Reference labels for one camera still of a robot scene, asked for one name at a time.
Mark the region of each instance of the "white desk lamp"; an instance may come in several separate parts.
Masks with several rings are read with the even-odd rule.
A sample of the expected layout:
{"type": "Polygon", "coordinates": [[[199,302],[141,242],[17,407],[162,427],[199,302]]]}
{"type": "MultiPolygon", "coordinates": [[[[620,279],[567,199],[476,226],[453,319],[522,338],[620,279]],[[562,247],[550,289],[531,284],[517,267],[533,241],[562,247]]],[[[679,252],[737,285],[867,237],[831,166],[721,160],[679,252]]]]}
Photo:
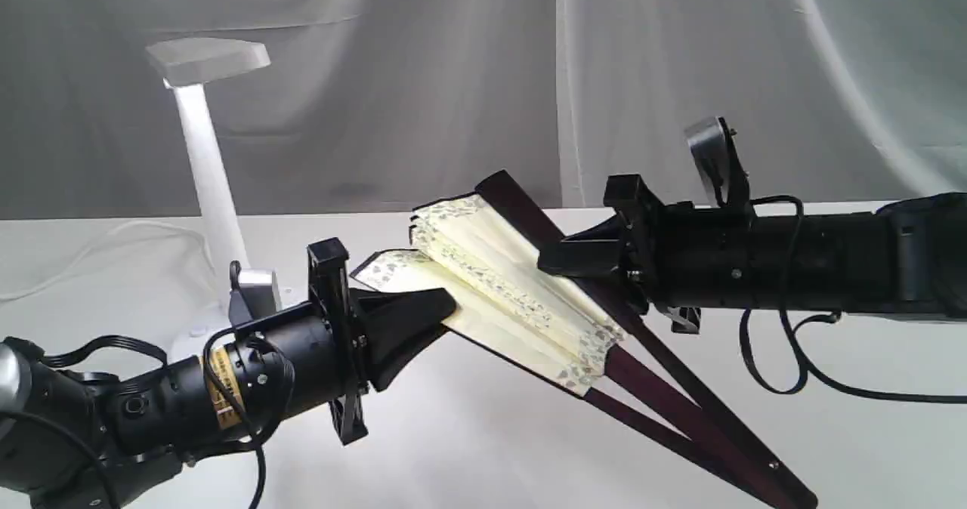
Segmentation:
{"type": "Polygon", "coordinates": [[[228,310],[228,265],[249,267],[245,242],[235,214],[235,203],[218,150],[218,139],[205,100],[205,83],[242,75],[269,65],[261,42],[234,39],[186,38],[150,45],[151,62],[172,89],[178,102],[191,176],[198,193],[208,250],[215,265],[215,289],[221,312],[228,310]]]}

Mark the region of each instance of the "folding fan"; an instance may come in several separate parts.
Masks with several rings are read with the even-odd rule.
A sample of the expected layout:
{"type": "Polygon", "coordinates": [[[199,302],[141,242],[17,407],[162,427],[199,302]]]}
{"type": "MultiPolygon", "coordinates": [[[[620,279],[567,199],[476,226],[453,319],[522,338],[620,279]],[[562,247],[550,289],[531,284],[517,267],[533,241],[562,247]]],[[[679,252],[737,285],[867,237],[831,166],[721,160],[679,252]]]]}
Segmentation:
{"type": "Polygon", "coordinates": [[[563,234],[501,171],[476,193],[417,208],[415,250],[374,254],[353,277],[380,292],[445,288],[457,311],[446,326],[539,376],[711,474],[777,508],[812,508],[815,495],[687,370],[605,285],[536,268],[539,248],[563,234]],[[619,343],[631,334],[691,396],[619,343]],[[679,432],[594,388],[607,376],[679,432]]]}

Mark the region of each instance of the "gray backdrop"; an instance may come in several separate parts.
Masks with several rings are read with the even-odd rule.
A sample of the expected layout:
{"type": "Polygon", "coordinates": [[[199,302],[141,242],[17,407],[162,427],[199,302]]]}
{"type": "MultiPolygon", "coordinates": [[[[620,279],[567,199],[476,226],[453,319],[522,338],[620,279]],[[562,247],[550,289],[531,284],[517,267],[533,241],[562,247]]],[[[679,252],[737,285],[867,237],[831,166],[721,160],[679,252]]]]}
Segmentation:
{"type": "Polygon", "coordinates": [[[842,64],[802,0],[0,0],[0,217],[196,213],[143,51],[189,35],[265,42],[273,59],[208,86],[243,214],[404,210],[500,168],[546,207],[597,205],[612,172],[702,199],[681,129],[713,113],[739,129],[761,195],[958,188],[958,1],[815,0],[842,64]],[[892,21],[926,59],[878,11],[902,1],[926,9],[892,21]],[[933,14],[948,18],[916,26],[933,14]],[[943,134],[922,133],[929,118],[943,134]]]}

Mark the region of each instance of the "white table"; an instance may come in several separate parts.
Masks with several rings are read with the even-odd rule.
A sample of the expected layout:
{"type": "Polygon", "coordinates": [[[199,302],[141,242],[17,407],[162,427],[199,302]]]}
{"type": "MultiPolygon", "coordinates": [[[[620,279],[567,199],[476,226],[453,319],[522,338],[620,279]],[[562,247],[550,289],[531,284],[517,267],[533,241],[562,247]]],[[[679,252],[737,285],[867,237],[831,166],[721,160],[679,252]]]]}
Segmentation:
{"type": "MultiPolygon", "coordinates": [[[[811,205],[811,212],[874,204],[811,205]]],[[[604,209],[552,212],[563,230],[589,227],[604,209]]],[[[277,269],[287,303],[304,298],[306,244],[342,239],[351,266],[380,248],[406,245],[407,217],[360,214],[243,217],[252,264],[277,269]]],[[[198,220],[167,222],[200,228],[198,220]]],[[[45,278],[117,220],[0,222],[0,292],[45,278]],[[36,251],[42,251],[39,257],[36,251]]],[[[213,297],[196,244],[135,230],[90,257],[48,292],[0,305],[0,335],[46,350],[72,350],[121,333],[167,347],[213,297]]],[[[753,317],[757,355],[776,382],[791,378],[774,313],[753,317]]],[[[967,409],[867,402],[814,379],[798,396],[756,386],[736,343],[739,313],[708,310],[700,337],[676,336],[649,317],[666,343],[794,469],[824,508],[964,506],[967,409]]],[[[803,334],[815,361],[843,381],[881,389],[967,392],[967,328],[847,317],[803,334]]],[[[640,350],[631,344],[632,351],[640,350]]],[[[132,374],[151,361],[108,350],[91,369],[132,374]]],[[[757,501],[590,406],[455,336],[426,350],[383,394],[366,396],[369,437],[341,447],[328,409],[283,424],[267,445],[265,509],[668,507],[752,508],[757,501]]],[[[204,461],[132,505],[242,508],[255,487],[251,455],[204,461]]],[[[0,492],[0,506],[28,506],[0,492]]]]}

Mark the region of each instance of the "white cable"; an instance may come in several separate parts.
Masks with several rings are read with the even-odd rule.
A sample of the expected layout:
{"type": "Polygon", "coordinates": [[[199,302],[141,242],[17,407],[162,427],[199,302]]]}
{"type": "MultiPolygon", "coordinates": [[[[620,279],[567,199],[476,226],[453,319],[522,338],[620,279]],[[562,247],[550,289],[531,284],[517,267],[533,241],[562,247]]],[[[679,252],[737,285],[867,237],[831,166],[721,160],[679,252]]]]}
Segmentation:
{"type": "Polygon", "coordinates": [[[208,268],[211,269],[213,275],[215,274],[215,266],[212,264],[212,259],[209,255],[208,247],[206,246],[205,235],[200,231],[190,230],[190,228],[187,227],[176,226],[176,224],[169,224],[165,222],[156,222],[152,220],[132,220],[119,224],[116,227],[112,227],[110,230],[92,239],[87,246],[82,248],[82,250],[80,250],[79,253],[77,253],[75,257],[73,257],[73,259],[53,277],[45,279],[45,281],[39,282],[37,285],[31,286],[31,288],[17,290],[16,292],[0,293],[0,303],[5,301],[14,301],[30,295],[37,295],[37,293],[43,292],[45,289],[48,289],[51,286],[56,285],[56,283],[63,281],[63,279],[68,277],[70,271],[75,268],[77,264],[80,264],[80,262],[82,262],[83,259],[86,258],[90,253],[92,253],[95,248],[100,247],[108,240],[111,240],[111,238],[117,236],[119,233],[123,233],[125,230],[130,230],[132,227],[156,227],[160,228],[161,230],[173,231],[173,233],[193,237],[193,239],[198,242],[198,246],[201,248],[205,261],[208,264],[208,268]]]}

